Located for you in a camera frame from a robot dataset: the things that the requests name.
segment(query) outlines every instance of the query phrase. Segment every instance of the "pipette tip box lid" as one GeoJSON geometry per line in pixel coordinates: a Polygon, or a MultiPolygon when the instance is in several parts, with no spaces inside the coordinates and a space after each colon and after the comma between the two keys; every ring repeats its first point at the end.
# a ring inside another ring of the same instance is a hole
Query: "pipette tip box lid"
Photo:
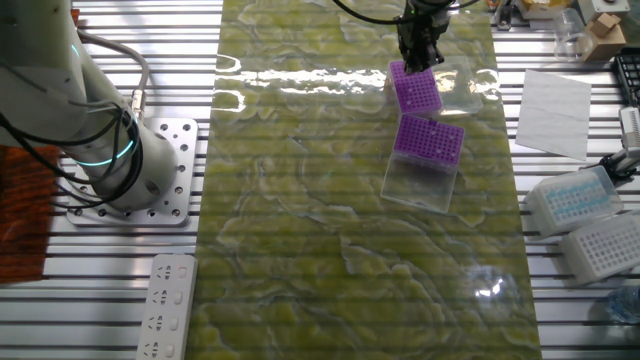
{"type": "Polygon", "coordinates": [[[402,115],[380,196],[446,213],[463,138],[463,128],[402,115]]]}

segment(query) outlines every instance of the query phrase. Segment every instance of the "white robotic arm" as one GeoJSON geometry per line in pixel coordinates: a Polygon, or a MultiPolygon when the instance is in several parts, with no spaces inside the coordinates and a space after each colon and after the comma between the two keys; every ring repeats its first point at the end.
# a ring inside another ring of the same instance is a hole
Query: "white robotic arm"
{"type": "Polygon", "coordinates": [[[137,123],[85,51],[68,0],[0,0],[0,44],[0,114],[14,128],[0,129],[0,144],[18,145],[17,132],[63,144],[95,194],[123,214],[169,190],[178,171],[174,148],[137,123]],[[113,126],[121,117],[130,120],[113,126]]]}

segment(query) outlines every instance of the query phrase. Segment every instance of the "power strip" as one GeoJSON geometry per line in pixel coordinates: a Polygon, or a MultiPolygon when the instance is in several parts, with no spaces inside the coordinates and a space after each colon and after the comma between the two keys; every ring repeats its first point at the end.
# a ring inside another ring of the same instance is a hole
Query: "power strip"
{"type": "Polygon", "coordinates": [[[189,255],[153,258],[136,360],[184,359],[196,265],[189,255]]]}

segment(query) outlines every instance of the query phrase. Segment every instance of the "marble surface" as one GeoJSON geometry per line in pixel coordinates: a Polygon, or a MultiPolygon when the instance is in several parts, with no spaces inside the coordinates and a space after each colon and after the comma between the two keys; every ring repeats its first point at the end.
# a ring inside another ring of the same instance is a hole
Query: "marble surface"
{"type": "MultiPolygon", "coordinates": [[[[368,4],[349,2],[378,18],[403,6],[368,4]]],[[[439,42],[467,57],[483,108],[438,118],[466,135],[436,215],[379,196],[395,27],[325,0],[225,1],[189,359],[540,358],[483,6],[439,42]]]]}

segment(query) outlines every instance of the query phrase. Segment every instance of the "slotted metal table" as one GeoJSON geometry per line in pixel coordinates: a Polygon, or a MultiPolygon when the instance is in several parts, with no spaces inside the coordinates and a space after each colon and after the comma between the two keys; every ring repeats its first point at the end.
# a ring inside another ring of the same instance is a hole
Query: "slotted metal table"
{"type": "MultiPolygon", "coordinates": [[[[64,213],[56,214],[45,280],[0,288],[0,358],[133,359],[152,257],[195,250],[222,0],[88,0],[74,6],[82,10],[87,31],[125,43],[149,61],[148,117],[198,121],[191,218],[181,229],[78,229],[64,213]]],[[[493,34],[521,202],[542,179],[583,165],[514,143],[525,69],[592,84],[588,160],[620,149],[617,113],[623,100],[609,65],[558,63],[553,34],[532,31],[517,19],[510,32],[494,28],[493,34]]],[[[139,79],[137,64],[110,50],[87,48],[130,95],[139,79]]],[[[640,208],[639,181],[619,191],[625,210],[640,208]]],[[[633,275],[568,286],[572,274],[555,266],[562,257],[558,238],[534,241],[535,226],[526,211],[521,215],[544,358],[639,359],[640,330],[613,324],[597,303],[633,275]]]]}

